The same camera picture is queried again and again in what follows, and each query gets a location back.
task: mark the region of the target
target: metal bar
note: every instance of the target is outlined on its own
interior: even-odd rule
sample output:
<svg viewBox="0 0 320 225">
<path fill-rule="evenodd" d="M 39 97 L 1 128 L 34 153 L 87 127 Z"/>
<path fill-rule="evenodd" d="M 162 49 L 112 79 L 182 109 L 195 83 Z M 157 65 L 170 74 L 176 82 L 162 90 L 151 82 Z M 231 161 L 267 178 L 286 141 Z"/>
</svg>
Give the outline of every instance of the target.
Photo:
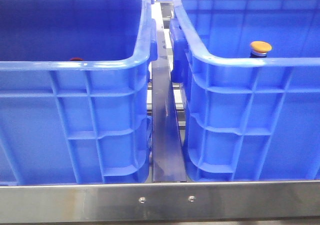
<svg viewBox="0 0 320 225">
<path fill-rule="evenodd" d="M 173 86 L 170 79 L 161 4 L 152 6 L 156 19 L 158 60 L 152 62 L 152 181 L 185 182 Z"/>
<path fill-rule="evenodd" d="M 320 217 L 320 181 L 0 187 L 0 223 Z"/>
</svg>

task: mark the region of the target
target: metal shelf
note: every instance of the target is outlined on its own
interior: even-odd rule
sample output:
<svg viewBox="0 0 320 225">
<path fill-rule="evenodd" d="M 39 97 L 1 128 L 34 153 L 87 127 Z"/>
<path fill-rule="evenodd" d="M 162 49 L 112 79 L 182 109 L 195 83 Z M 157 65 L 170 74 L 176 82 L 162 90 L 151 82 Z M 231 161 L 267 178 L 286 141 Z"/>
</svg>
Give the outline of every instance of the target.
<svg viewBox="0 0 320 225">
<path fill-rule="evenodd" d="M 311 219 L 320 217 L 320 181 L 186 182 L 161 4 L 156 2 L 152 9 L 159 56 L 152 63 L 153 182 L 2 186 L 0 223 L 320 224 L 320 219 Z M 301 217 L 309 220 L 287 220 Z M 262 219 L 278 220 L 252 221 Z"/>
</svg>

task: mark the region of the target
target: metal frame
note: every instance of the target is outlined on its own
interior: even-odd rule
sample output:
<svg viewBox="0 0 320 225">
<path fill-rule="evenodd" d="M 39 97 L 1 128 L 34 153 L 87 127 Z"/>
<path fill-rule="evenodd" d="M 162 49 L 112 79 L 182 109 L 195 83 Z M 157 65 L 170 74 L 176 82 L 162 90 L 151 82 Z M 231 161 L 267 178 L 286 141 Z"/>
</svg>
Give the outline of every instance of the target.
<svg viewBox="0 0 320 225">
<path fill-rule="evenodd" d="M 153 10 L 159 55 L 158 61 L 152 63 L 155 183 L 3 186 L 0 223 L 320 217 L 320 181 L 183 182 L 186 173 L 160 3 L 153 5 Z"/>
</svg>

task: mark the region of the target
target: bolt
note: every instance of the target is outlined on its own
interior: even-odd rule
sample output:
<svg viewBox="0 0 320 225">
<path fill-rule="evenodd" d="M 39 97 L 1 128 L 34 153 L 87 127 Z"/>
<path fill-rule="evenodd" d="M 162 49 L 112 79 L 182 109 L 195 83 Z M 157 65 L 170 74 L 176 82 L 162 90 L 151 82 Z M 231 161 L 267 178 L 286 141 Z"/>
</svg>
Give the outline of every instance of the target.
<svg viewBox="0 0 320 225">
<path fill-rule="evenodd" d="M 196 201 L 196 197 L 195 197 L 195 196 L 189 196 L 189 197 L 188 197 L 188 201 L 189 201 L 190 203 L 193 203 L 193 202 Z"/>
<path fill-rule="evenodd" d="M 139 203 L 144 204 L 146 202 L 146 198 L 145 197 L 140 197 L 139 198 Z"/>
</svg>

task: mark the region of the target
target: orange bottle cap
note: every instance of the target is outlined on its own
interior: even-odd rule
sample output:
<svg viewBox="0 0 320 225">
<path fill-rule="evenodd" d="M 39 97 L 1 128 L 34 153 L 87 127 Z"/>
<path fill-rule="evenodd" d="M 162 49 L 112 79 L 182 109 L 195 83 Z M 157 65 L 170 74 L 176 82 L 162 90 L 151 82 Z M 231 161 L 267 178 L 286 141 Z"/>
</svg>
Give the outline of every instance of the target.
<svg viewBox="0 0 320 225">
<path fill-rule="evenodd" d="M 261 54 L 267 53 L 272 50 L 272 46 L 270 45 L 270 43 L 267 43 L 265 41 L 253 41 L 250 46 L 255 52 Z"/>
</svg>

